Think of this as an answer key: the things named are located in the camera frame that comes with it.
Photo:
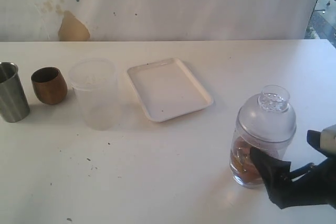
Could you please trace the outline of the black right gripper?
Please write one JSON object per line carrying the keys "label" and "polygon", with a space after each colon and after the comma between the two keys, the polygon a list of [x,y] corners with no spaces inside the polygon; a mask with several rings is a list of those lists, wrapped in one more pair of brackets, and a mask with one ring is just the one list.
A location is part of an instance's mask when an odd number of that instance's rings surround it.
{"label": "black right gripper", "polygon": [[250,149],[250,159],[269,199],[280,209],[313,205],[335,208],[335,125],[321,132],[309,130],[307,142],[326,159],[293,171],[291,162],[273,158],[256,147]]}

